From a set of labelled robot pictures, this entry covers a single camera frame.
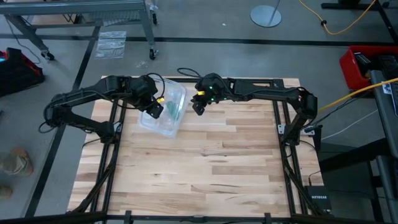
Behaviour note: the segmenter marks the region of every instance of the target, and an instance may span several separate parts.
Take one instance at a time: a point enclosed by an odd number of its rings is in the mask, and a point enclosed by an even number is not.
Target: red case
[[[361,52],[367,58],[371,59],[380,54],[398,55],[398,47],[381,46],[350,46],[347,53],[340,58],[340,65],[348,88],[359,90],[370,85],[368,78],[364,78],[359,71],[354,52]]]

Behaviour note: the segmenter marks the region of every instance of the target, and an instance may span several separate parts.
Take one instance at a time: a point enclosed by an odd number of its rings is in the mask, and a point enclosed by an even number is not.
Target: white cable
[[[322,138],[321,140],[325,140],[325,139],[328,139],[328,138],[330,138],[330,137],[333,137],[333,136],[335,136],[335,135],[337,135],[337,134],[342,133],[343,131],[345,131],[345,130],[347,130],[348,128],[352,127],[354,124],[356,124],[356,123],[362,121],[363,119],[367,118],[368,116],[371,116],[372,114],[376,113],[377,111],[378,111],[378,110],[375,110],[375,111],[373,111],[372,113],[369,113],[369,114],[366,115],[365,117],[363,117],[363,118],[361,118],[361,119],[355,121],[354,123],[350,124],[347,128],[345,128],[345,129],[343,129],[343,130],[341,130],[341,131],[339,131],[339,132],[337,132],[337,133],[335,133],[335,134],[331,134],[331,135],[329,135],[329,136],[327,136],[327,137],[324,137],[324,138]]]

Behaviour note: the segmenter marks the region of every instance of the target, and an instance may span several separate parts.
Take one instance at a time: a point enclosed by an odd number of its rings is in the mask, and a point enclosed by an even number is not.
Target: caster wheel
[[[152,13],[152,22],[157,25],[157,16],[156,13]]]
[[[42,57],[45,58],[46,60],[55,60],[54,55],[52,55],[50,52],[47,54],[41,53]]]
[[[157,53],[158,53],[157,50],[150,49],[150,50],[149,50],[149,58],[150,58],[151,60],[155,60]]]

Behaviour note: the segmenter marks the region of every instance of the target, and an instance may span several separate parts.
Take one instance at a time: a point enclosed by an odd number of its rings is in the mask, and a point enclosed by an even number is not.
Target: yellow cable
[[[304,2],[302,2],[301,0],[298,0],[306,9],[308,9],[309,11],[311,11],[312,13],[314,13],[319,20],[323,21],[322,17],[316,13],[314,10],[310,9],[306,4],[304,4]],[[325,28],[325,30],[330,34],[330,35],[338,35],[341,34],[343,32],[346,32],[347,30],[349,30],[353,25],[355,25],[355,23],[357,23],[359,20],[362,19],[363,16],[365,16],[365,14],[370,10],[370,8],[374,5],[374,3],[377,0],[373,0],[373,2],[369,5],[369,7],[361,14],[361,16],[359,16],[353,23],[351,23],[347,28],[339,31],[339,32],[330,32],[328,27],[326,26],[326,24],[323,25],[323,28]]]
[[[318,112],[321,112],[321,111],[323,111],[323,110],[326,109],[326,108],[329,108],[329,107],[331,107],[331,106],[334,106],[334,105],[340,103],[341,101],[343,101],[343,100],[345,100],[345,99],[348,99],[348,98],[352,97],[353,95],[357,95],[358,93],[361,93],[361,92],[363,92],[363,91],[370,90],[370,89],[373,89],[373,88],[375,88],[375,87],[378,87],[378,86],[381,86],[381,85],[384,85],[384,84],[387,84],[387,83],[392,83],[392,82],[398,82],[398,78],[393,78],[392,80],[388,80],[388,81],[385,81],[385,82],[380,82],[380,83],[378,83],[378,84],[374,84],[374,85],[371,85],[371,86],[367,86],[367,87],[365,87],[365,88],[362,88],[362,89],[360,89],[360,90],[356,90],[355,92],[350,93],[350,94],[348,94],[348,95],[346,95],[346,96],[344,96],[344,97],[342,97],[342,98],[340,98],[340,99],[338,99],[338,100],[336,100],[336,101],[334,101],[334,102],[332,102],[332,103],[330,103],[330,104],[328,104],[328,105],[326,105],[326,106],[320,108],[320,109],[318,110]]]

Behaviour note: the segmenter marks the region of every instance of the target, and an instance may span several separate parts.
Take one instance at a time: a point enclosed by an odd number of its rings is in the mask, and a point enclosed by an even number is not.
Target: green object
[[[180,117],[180,112],[178,111],[178,105],[175,104],[173,101],[166,102],[167,111],[169,115],[174,118],[174,120],[178,120]]]

